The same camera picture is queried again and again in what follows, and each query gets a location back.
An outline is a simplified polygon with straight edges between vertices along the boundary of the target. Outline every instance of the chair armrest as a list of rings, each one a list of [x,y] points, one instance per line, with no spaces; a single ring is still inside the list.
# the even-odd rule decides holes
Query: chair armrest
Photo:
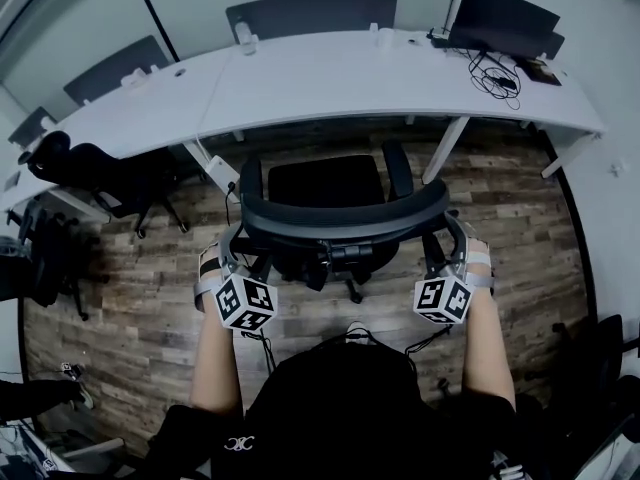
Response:
[[[240,196],[251,194],[263,199],[262,164],[257,156],[250,157],[240,171]]]
[[[385,141],[382,144],[382,153],[384,154],[384,161],[387,164],[387,172],[391,182],[389,202],[413,194],[411,167],[400,142],[395,139]]]

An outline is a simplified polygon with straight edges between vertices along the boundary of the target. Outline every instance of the person's right arm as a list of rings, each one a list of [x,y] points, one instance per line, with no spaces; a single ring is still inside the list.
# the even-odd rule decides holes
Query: person's right arm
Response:
[[[470,250],[489,252],[483,242],[472,240]],[[471,264],[470,272],[491,276],[491,267]],[[462,376],[463,388],[475,393],[495,395],[516,406],[515,388],[502,338],[498,305],[489,288],[476,288],[467,317],[467,347]]]

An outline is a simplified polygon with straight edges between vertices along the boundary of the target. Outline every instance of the desk leg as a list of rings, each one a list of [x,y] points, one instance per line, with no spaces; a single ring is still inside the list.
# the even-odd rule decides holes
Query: desk leg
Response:
[[[207,165],[211,162],[211,156],[205,147],[200,143],[198,139],[190,140],[182,144],[186,150],[191,153],[191,156],[195,158],[198,165],[202,167],[204,171],[207,170]]]
[[[587,133],[575,141],[564,153],[562,153],[554,162],[549,164],[544,171],[542,171],[542,177],[548,178],[560,167],[568,165],[570,162],[578,158],[580,154],[587,149],[591,143],[599,138],[599,135],[594,133]]]
[[[429,162],[429,167],[427,167],[427,170],[424,171],[422,175],[422,183],[426,185],[435,179],[468,122],[468,117],[456,117],[451,120],[449,128],[447,128],[444,137],[442,137],[440,144],[438,144],[438,149],[436,149],[436,152]]]
[[[73,206],[76,210],[80,210],[85,215],[88,215],[93,220],[106,224],[111,220],[111,216],[102,210],[98,210],[93,206],[81,201],[76,196],[72,196],[69,192],[60,188],[53,189],[49,192],[52,196],[57,197],[60,201],[64,201],[69,206]]]

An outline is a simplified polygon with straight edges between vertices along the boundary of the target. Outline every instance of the computer monitor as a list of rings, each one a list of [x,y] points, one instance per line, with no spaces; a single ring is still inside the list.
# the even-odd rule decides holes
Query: computer monitor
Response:
[[[450,47],[536,58],[560,16],[524,0],[462,0]]]

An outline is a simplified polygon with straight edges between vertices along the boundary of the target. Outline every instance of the chair seat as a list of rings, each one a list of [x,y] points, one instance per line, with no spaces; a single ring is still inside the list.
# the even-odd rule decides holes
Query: chair seat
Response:
[[[274,167],[269,200],[307,208],[349,208],[385,202],[372,156],[356,155]]]

